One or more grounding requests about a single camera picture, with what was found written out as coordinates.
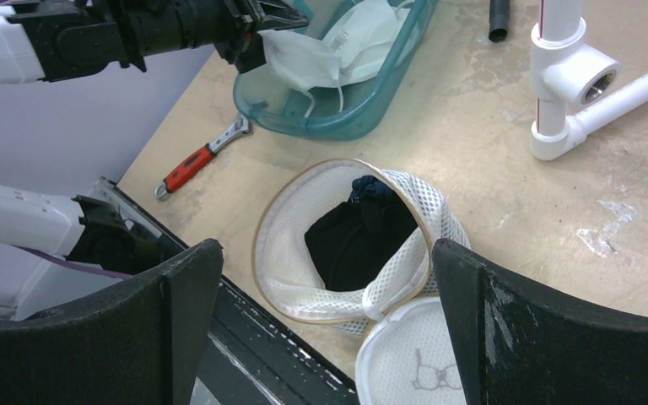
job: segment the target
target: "table surface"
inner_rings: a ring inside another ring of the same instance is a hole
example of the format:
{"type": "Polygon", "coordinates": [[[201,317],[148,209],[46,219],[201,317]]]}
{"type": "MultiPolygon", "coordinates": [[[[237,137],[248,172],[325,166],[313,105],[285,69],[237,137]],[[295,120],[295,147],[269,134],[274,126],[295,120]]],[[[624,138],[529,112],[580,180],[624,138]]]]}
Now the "table surface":
{"type": "MultiPolygon", "coordinates": [[[[403,170],[445,193],[472,248],[513,271],[601,305],[648,316],[648,103],[553,162],[528,149],[535,0],[513,2],[506,42],[487,40],[488,2],[439,1],[382,123],[349,143],[256,128],[164,202],[153,189],[234,118],[236,71],[210,58],[119,187],[192,245],[213,237],[224,274],[273,312],[251,275],[257,221],[284,184],[330,158],[403,170]]],[[[648,6],[586,2],[587,42],[617,58],[617,89],[648,71],[648,6]]],[[[275,313],[349,375],[361,344],[275,313]]]]}

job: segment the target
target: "mesh laundry basket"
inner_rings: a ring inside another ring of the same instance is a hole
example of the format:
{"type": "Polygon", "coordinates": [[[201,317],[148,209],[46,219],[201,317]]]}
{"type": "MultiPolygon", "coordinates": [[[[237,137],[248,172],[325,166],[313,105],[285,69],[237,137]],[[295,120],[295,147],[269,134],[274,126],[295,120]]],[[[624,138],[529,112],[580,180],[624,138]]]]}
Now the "mesh laundry basket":
{"type": "Polygon", "coordinates": [[[370,321],[424,291],[436,291],[429,253],[439,238],[470,246],[446,198],[418,177],[379,170],[355,159],[328,160],[296,176],[273,199],[255,234],[254,279],[276,311],[296,321],[332,324],[360,335],[370,321]],[[375,176],[411,211],[418,228],[364,289],[325,289],[305,243],[305,232],[346,201],[352,181],[375,176]]]}
{"type": "Polygon", "coordinates": [[[355,367],[361,405],[466,405],[439,297],[411,300],[376,324],[355,367]]]}

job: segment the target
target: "teal plastic container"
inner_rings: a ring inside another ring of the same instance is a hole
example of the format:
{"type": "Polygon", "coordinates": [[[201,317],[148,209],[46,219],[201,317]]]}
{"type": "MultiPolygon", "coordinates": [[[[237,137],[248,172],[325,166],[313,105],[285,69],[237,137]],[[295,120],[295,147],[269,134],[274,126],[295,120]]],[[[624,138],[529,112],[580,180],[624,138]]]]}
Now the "teal plastic container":
{"type": "MultiPolygon", "coordinates": [[[[397,6],[402,0],[389,0],[397,6]]],[[[394,41],[379,74],[342,88],[344,107],[339,112],[337,89],[314,88],[314,110],[305,118],[311,101],[275,78],[264,65],[235,80],[237,110],[258,126],[295,137],[348,141],[363,137],[379,125],[428,28],[438,0],[416,0],[394,41]],[[408,45],[413,34],[413,48],[408,45]],[[404,49],[410,49],[402,58],[404,49]]],[[[350,8],[352,0],[294,0],[291,3],[310,18],[298,32],[321,39],[350,8]]]]}

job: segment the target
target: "white face mask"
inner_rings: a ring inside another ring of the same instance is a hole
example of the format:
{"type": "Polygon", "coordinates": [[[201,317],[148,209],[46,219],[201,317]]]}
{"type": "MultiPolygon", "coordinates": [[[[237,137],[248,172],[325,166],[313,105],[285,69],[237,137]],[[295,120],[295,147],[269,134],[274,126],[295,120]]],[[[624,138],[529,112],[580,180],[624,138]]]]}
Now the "white face mask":
{"type": "MultiPolygon", "coordinates": [[[[363,0],[337,21],[323,40],[293,31],[260,31],[267,65],[275,77],[309,97],[311,104],[304,117],[314,110],[309,92],[314,87],[338,89],[341,112],[342,86],[378,74],[408,16],[402,7],[412,2],[407,0],[395,10],[387,0],[363,0]]],[[[404,50],[402,59],[409,51],[404,50]]]]}

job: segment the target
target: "white wall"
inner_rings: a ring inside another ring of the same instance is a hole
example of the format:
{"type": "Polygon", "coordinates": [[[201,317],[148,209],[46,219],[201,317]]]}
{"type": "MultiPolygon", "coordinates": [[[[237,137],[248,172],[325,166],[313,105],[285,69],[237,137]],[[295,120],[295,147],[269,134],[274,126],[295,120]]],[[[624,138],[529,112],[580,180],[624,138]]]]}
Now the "white wall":
{"type": "MultiPolygon", "coordinates": [[[[0,184],[73,196],[100,176],[120,180],[212,51],[148,57],[146,73],[114,64],[88,78],[0,86],[0,184]]],[[[0,305],[15,304],[39,263],[0,246],[0,305]]]]}

